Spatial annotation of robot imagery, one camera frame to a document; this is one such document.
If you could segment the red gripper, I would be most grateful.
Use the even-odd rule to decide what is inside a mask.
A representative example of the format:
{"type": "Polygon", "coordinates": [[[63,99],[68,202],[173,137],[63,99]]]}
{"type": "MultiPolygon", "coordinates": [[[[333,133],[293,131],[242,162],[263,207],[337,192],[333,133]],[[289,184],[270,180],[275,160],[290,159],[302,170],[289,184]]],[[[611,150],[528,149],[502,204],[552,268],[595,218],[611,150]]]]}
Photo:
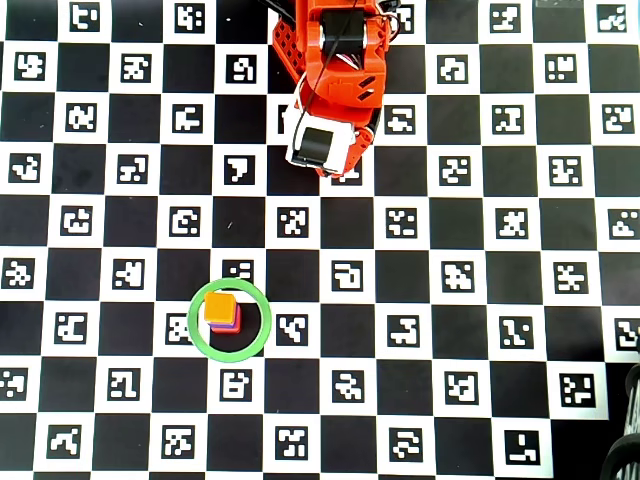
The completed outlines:
{"type": "Polygon", "coordinates": [[[346,151],[344,162],[336,173],[331,173],[326,168],[319,170],[322,177],[339,178],[351,172],[361,160],[363,154],[372,144],[374,132],[369,127],[357,128],[355,142],[346,151]]]}

